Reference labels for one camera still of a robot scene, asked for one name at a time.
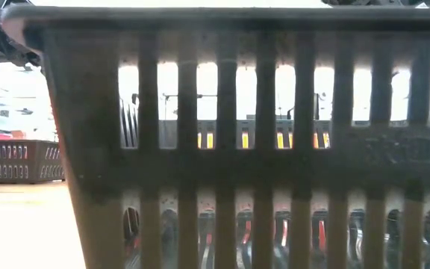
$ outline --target plastic basket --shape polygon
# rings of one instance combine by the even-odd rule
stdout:
[[[57,143],[0,140],[0,183],[38,183],[63,178]]]
[[[236,268],[238,253],[242,259],[249,253],[250,267],[271,268],[275,212],[286,210],[289,268],[346,268],[353,253],[362,253],[356,266],[365,269],[383,268],[390,259],[403,269],[426,265],[430,10],[14,7],[2,27],[43,54],[88,269],[168,266],[161,230],[174,221],[158,214],[168,209],[176,212],[178,225],[173,267]],[[163,61],[178,63],[172,149],[161,149],[158,135],[157,64]],[[212,150],[198,148],[196,68],[205,61],[218,66],[217,120],[208,126],[216,133]],[[137,146],[121,146],[121,62],[139,70]],[[237,123],[235,112],[237,66],[250,64],[257,73],[254,126]],[[296,72],[295,117],[287,123],[293,128],[292,149],[276,146],[277,64],[292,64]],[[329,149],[314,148],[316,65],[334,67]],[[371,67],[373,78],[367,81],[370,124],[362,128],[352,125],[353,74],[359,65]],[[399,127],[390,126],[395,65],[411,68],[407,125]],[[252,132],[252,149],[237,147],[239,127]],[[123,225],[127,207],[140,213],[140,230],[124,230],[131,227]],[[328,210],[316,213],[323,207]],[[350,222],[357,214],[349,212],[357,208],[365,210],[362,226]],[[209,211],[214,212],[213,221],[205,221],[214,226],[210,236],[198,222]],[[237,237],[240,213],[252,223],[246,246]],[[361,227],[362,243],[350,227]],[[199,230],[205,243],[199,244]],[[140,239],[140,254],[127,263],[124,231],[130,235],[126,246],[132,235]],[[387,235],[400,238],[394,256],[384,251],[392,247]],[[348,241],[360,245],[348,249]],[[206,243],[213,258],[203,263],[199,248]],[[317,253],[326,259],[313,260]]]

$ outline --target dark brown basket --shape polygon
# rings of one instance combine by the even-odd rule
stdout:
[[[38,183],[64,179],[57,143],[0,140],[0,183]]]

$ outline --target wooden floor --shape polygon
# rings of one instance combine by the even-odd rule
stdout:
[[[2,268],[85,268],[66,184],[0,185]]]

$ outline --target shopping basket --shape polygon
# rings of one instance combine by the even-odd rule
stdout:
[[[59,146],[40,140],[0,140],[0,183],[64,179]]]
[[[140,262],[130,266],[165,267],[158,212],[172,208],[178,218],[174,266],[198,268],[199,211],[211,208],[213,266],[236,268],[235,216],[242,204],[252,210],[251,266],[270,268],[274,208],[283,202],[291,215],[288,267],[308,269],[312,207],[323,201],[327,259],[320,266],[346,268],[353,206],[366,210],[365,269],[384,267],[385,219],[399,207],[400,267],[423,265],[423,216],[430,210],[430,10],[13,7],[2,27],[43,56],[88,269],[125,266],[127,207],[140,213]],[[157,66],[164,61],[178,63],[173,149],[161,149],[158,137]],[[197,147],[196,68],[205,61],[218,67],[212,150]],[[137,147],[121,146],[122,62],[138,66]],[[277,64],[291,64],[296,73],[292,149],[276,147]],[[243,65],[255,65],[257,74],[253,149],[236,147],[236,71]],[[313,144],[317,65],[334,67],[329,149]],[[352,126],[358,66],[372,70],[370,124],[363,128]],[[411,68],[408,125],[396,128],[390,126],[395,66]],[[277,196],[279,188],[289,193],[287,201]],[[240,196],[240,189],[252,192]]]

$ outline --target floor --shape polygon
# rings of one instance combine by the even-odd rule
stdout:
[[[66,184],[0,185],[2,268],[85,268]]]

